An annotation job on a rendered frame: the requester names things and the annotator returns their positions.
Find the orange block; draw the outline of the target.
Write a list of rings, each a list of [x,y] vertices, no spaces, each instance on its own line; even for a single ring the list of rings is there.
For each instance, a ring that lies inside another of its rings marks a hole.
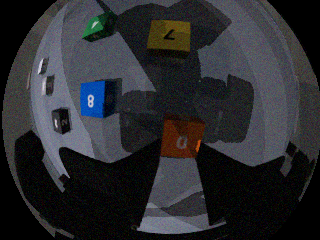
[[[160,156],[196,159],[204,128],[204,121],[200,117],[165,113]]]

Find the green block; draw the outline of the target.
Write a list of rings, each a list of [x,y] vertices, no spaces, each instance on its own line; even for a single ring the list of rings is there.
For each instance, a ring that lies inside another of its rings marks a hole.
[[[117,17],[113,11],[105,12],[103,15],[93,17],[85,27],[83,39],[95,41],[104,39],[112,35],[112,29],[115,28]]]

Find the yellow block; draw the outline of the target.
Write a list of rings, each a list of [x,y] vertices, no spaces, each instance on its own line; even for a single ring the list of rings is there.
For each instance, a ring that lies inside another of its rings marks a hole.
[[[151,20],[147,51],[149,56],[187,59],[191,44],[191,27],[184,21]]]

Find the blue block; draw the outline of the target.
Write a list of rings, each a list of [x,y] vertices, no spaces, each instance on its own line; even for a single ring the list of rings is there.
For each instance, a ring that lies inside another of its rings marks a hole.
[[[115,113],[115,81],[91,81],[80,87],[81,115],[104,119]]]

